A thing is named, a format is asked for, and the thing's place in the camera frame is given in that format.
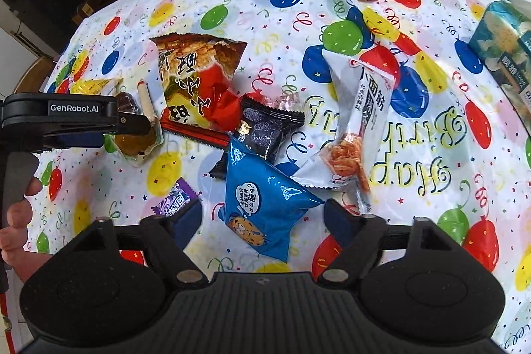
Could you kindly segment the person's left hand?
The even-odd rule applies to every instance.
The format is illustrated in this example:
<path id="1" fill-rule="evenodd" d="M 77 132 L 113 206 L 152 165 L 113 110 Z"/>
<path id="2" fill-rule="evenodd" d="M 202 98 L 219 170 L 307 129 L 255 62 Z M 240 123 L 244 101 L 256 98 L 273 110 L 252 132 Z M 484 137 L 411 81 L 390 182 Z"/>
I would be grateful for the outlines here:
<path id="1" fill-rule="evenodd" d="M 23 283 L 51 259 L 50 254 L 24 250 L 28 240 L 27 226 L 33 218 L 32 205 L 27 197 L 35 196 L 41 190 L 41 182 L 32 177 L 24 198 L 12 204 L 6 211 L 7 226 L 0 231 L 2 258 Z"/>

